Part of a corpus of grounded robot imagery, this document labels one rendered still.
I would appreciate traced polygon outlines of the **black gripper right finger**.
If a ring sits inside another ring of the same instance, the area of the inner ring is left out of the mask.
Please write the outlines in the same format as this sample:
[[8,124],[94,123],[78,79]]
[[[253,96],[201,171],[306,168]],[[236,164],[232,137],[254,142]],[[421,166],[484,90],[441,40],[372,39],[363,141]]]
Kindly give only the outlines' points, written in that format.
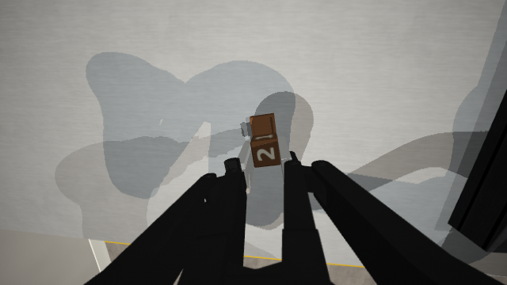
[[308,192],[377,285],[505,285],[446,252],[328,161],[301,165],[285,137],[277,138],[284,178],[281,285],[331,285]]

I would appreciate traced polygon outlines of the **brown wooden tray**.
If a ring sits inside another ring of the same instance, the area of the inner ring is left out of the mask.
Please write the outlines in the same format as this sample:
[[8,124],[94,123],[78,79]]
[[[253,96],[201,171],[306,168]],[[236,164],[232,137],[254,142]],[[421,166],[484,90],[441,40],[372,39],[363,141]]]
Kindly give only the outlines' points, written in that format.
[[251,116],[250,126],[252,136],[276,133],[274,113]]

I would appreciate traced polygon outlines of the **brown calendar cube with digits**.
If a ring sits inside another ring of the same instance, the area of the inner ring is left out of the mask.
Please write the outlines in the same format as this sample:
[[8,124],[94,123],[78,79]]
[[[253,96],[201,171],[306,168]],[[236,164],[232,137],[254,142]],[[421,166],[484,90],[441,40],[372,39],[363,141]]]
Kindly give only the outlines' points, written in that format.
[[277,133],[252,137],[251,151],[254,167],[280,165],[280,151]]

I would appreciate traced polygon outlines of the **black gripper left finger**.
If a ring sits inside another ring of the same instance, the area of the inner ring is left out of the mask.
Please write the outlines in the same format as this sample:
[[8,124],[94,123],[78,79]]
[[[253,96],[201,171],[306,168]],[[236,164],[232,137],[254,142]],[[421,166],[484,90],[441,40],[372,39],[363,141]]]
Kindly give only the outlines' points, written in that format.
[[227,264],[243,266],[250,142],[224,161],[224,176],[203,175],[83,285],[173,285],[180,273],[177,285],[224,285]]

